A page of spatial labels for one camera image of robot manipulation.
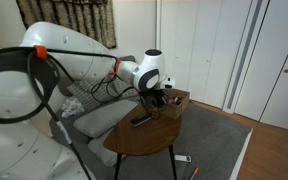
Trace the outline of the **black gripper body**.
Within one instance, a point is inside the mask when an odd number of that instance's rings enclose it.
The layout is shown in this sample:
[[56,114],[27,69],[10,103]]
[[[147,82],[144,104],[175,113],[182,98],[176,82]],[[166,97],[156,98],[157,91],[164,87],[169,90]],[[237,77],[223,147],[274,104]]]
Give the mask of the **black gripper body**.
[[150,89],[142,92],[141,96],[144,98],[144,102],[147,105],[153,107],[161,108],[167,103],[166,94],[163,90]]

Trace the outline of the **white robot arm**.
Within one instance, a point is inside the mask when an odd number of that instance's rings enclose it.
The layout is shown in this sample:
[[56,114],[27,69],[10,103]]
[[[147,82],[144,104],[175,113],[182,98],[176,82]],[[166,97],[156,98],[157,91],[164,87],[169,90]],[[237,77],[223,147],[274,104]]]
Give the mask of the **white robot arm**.
[[0,48],[0,180],[95,180],[74,144],[63,146],[31,123],[55,119],[65,100],[60,78],[121,78],[139,91],[172,88],[161,51],[137,64],[121,61],[96,40],[48,22],[25,32],[18,47]]

